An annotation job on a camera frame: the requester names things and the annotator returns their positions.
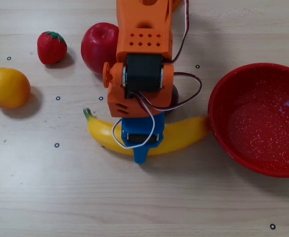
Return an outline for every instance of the apple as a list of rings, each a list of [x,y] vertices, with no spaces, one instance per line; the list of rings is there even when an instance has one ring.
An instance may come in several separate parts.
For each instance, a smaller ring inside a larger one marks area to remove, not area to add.
[[[81,54],[85,64],[95,74],[102,75],[105,62],[112,67],[116,62],[119,28],[110,23],[97,23],[85,33]]]

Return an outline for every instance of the orange 3d-printed part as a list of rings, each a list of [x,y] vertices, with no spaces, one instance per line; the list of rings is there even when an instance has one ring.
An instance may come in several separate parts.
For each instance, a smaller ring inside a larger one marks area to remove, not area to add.
[[[104,65],[104,86],[109,88],[108,105],[112,117],[141,118],[148,114],[136,99],[126,99],[123,71],[128,54],[160,54],[172,60],[172,13],[182,0],[117,0],[119,38],[117,63]],[[173,88],[173,65],[163,66],[163,87],[159,92],[144,93],[158,107],[170,105]],[[150,108],[153,115],[161,113]]]

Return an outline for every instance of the white wire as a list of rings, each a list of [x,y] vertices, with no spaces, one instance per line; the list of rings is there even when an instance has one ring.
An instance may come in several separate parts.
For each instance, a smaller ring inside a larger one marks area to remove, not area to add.
[[[122,118],[119,119],[119,120],[114,124],[113,129],[111,130],[111,134],[112,134],[114,140],[117,142],[117,144],[118,144],[119,146],[121,146],[122,148],[127,149],[127,150],[144,146],[144,145],[150,140],[150,138],[152,137],[153,132],[154,132],[154,129],[155,129],[155,120],[154,120],[154,117],[153,117],[151,111],[150,111],[149,108],[146,106],[146,104],[144,103],[144,101],[142,100],[142,98],[138,97],[138,99],[141,100],[142,105],[144,106],[146,112],[150,115],[150,117],[151,117],[151,119],[152,119],[152,122],[153,122],[153,126],[152,126],[152,130],[151,130],[150,135],[148,136],[148,138],[147,138],[142,144],[135,145],[135,146],[131,146],[131,147],[126,147],[126,146],[123,145],[120,141],[118,141],[117,138],[116,138],[116,136],[115,136],[115,128],[116,128],[117,125],[123,120]]]

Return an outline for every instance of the cable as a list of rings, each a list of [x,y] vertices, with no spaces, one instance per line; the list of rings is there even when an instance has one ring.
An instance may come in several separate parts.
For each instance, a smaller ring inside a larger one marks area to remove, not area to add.
[[[142,100],[142,98],[139,97],[136,93],[133,93],[133,92],[132,92],[131,94],[133,94],[133,95],[135,96],[135,98],[138,100],[139,104],[140,104],[140,105],[142,104],[142,106],[145,108],[146,112],[149,114],[149,116],[150,116],[151,119],[152,119],[153,126],[152,126],[152,130],[151,130],[150,135],[148,136],[148,138],[147,138],[142,144],[135,145],[135,146],[131,146],[131,147],[126,147],[126,146],[123,145],[120,141],[118,141],[117,138],[116,138],[116,136],[115,136],[115,128],[116,128],[117,125],[123,120],[122,118],[119,119],[119,120],[114,124],[114,126],[113,126],[113,128],[112,128],[112,130],[111,130],[111,134],[112,134],[114,140],[117,142],[117,144],[118,144],[119,146],[121,146],[122,148],[127,149],[127,150],[144,146],[144,145],[150,140],[150,138],[152,137],[153,132],[154,132],[154,129],[155,129],[155,120],[154,120],[154,117],[153,117],[151,111],[149,110],[149,108],[146,106],[146,104],[144,103],[144,101]]]
[[[137,92],[136,94],[139,95],[149,106],[151,106],[152,108],[154,108],[158,111],[170,111],[170,110],[177,109],[177,108],[181,107],[182,105],[186,104],[187,102],[191,101],[192,99],[194,99],[197,95],[199,95],[199,93],[202,90],[202,86],[203,86],[203,83],[199,79],[199,77],[197,77],[193,74],[190,74],[190,73],[182,73],[182,72],[176,72],[176,73],[174,73],[174,76],[187,76],[187,77],[194,78],[200,85],[198,91],[193,96],[188,98],[187,100],[184,100],[183,102],[180,102],[177,105],[172,106],[172,107],[171,106],[169,106],[169,107],[157,107],[157,106],[153,105],[141,92]]]
[[[184,42],[185,42],[185,39],[186,39],[186,36],[188,34],[188,31],[189,31],[189,0],[184,0],[185,1],[185,33],[184,33],[184,37],[183,37],[183,40],[182,40],[182,44],[179,48],[179,51],[177,53],[177,55],[175,56],[175,58],[171,61],[165,61],[165,63],[168,63],[168,64],[173,64],[177,61],[177,59],[179,58],[179,55],[180,53],[182,52],[182,49],[183,49],[183,46],[184,46]]]

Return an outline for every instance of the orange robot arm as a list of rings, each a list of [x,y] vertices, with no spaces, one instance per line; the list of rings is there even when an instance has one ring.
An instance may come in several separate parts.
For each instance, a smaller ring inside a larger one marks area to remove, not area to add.
[[[158,107],[170,105],[174,67],[163,65],[162,59],[172,59],[172,12],[173,7],[177,7],[181,1],[117,0],[117,63],[111,69],[106,63],[103,72],[104,86],[109,88],[108,105],[112,117],[148,116],[136,99],[128,98],[128,87],[134,88],[131,84],[135,85],[136,80],[147,89],[142,92],[152,104]],[[161,62],[158,66],[155,61],[158,62],[159,59]],[[137,71],[142,73],[141,76],[137,77]],[[153,91],[148,90],[151,85],[155,86]],[[160,113],[153,108],[150,108],[150,111],[153,115]]]

